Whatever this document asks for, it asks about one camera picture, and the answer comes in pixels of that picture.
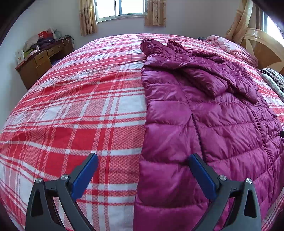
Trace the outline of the far window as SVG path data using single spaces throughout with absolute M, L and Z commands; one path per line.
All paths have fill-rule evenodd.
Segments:
M 96 0 L 94 1 L 97 22 L 140 17 L 146 13 L 145 0 Z

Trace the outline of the beige curtain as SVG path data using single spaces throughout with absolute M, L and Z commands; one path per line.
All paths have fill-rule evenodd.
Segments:
M 79 0 L 79 22 L 82 36 L 97 33 L 95 4 L 93 0 Z
M 227 40 L 230 40 L 238 45 L 241 44 L 249 25 L 252 10 L 253 1 L 240 1 L 240 5 L 236 11 L 234 21 L 225 35 L 225 38 Z
M 166 1 L 147 0 L 145 26 L 166 26 Z

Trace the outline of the grey floral pillow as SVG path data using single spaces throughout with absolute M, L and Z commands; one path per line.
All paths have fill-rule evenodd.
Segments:
M 273 89 L 273 91 L 279 96 L 282 102 L 284 102 L 284 93 L 278 87 L 278 85 L 274 82 L 274 80 L 267 74 L 260 74 L 262 79 Z

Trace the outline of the striped pillow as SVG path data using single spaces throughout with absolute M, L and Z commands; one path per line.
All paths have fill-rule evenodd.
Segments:
M 283 75 L 271 68 L 263 68 L 259 72 L 269 75 L 283 92 Z

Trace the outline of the middle beige curtain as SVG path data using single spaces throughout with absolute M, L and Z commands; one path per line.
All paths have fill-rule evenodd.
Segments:
M 145 26 L 166 26 L 166 1 L 147 0 Z

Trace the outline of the pink folded blanket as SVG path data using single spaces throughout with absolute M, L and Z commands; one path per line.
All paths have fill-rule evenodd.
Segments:
M 251 65 L 252 67 L 257 68 L 258 66 L 258 59 L 254 55 L 250 54 L 245 48 L 232 41 L 216 35 L 210 35 L 206 38 L 206 42 L 224 50 L 235 58 L 241 59 L 243 62 Z

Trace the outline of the wooden headboard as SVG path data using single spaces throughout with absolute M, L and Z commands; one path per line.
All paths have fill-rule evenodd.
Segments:
M 258 69 L 270 68 L 283 75 L 283 45 L 269 34 L 248 28 L 241 46 L 258 59 Z

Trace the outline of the left beige curtain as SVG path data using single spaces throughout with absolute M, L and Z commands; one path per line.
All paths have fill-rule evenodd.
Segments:
M 79 0 L 79 22 L 82 36 L 97 33 L 95 4 L 93 0 Z

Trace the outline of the side window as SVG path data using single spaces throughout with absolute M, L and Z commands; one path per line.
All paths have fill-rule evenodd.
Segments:
M 266 32 L 283 46 L 283 36 L 280 29 L 258 6 L 256 7 L 256 28 Z

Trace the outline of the purple puffer jacket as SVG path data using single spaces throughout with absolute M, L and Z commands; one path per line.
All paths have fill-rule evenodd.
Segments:
M 250 178 L 264 219 L 283 189 L 280 121 L 258 71 L 208 49 L 144 38 L 147 104 L 134 230 L 192 230 L 209 206 L 187 166 L 198 154 L 218 174 Z

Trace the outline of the red plaid bed sheet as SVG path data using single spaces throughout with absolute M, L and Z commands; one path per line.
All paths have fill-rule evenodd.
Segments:
M 1 201 L 20 230 L 26 227 L 35 179 L 70 174 L 92 152 L 98 170 L 78 206 L 96 230 L 134 230 L 147 113 L 144 38 L 163 45 L 172 40 L 245 63 L 206 41 L 158 34 L 97 39 L 63 58 L 28 90 L 1 132 Z M 256 84 L 283 129 L 283 102 L 261 76 Z M 261 218 L 262 230 L 270 230 L 282 214 L 283 189 Z

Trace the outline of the clutter pile on desk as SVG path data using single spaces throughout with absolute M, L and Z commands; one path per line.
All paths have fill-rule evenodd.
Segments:
M 17 63 L 21 64 L 33 53 L 39 52 L 55 42 L 63 41 L 67 37 L 69 37 L 69 35 L 63 36 L 60 31 L 54 30 L 53 28 L 49 28 L 41 31 L 39 34 L 33 35 L 25 42 L 22 49 L 15 52 Z

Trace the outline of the wooden desk with drawers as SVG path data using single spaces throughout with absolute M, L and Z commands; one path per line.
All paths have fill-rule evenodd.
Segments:
M 15 69 L 29 90 L 52 66 L 74 51 L 72 36 L 66 36 L 29 56 Z

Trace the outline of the right beige curtain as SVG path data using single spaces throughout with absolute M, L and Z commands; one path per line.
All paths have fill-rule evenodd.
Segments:
M 225 35 L 225 38 L 227 40 L 230 40 L 238 45 L 241 44 L 249 25 L 252 10 L 253 1 L 240 1 L 240 5 L 236 11 L 234 21 Z

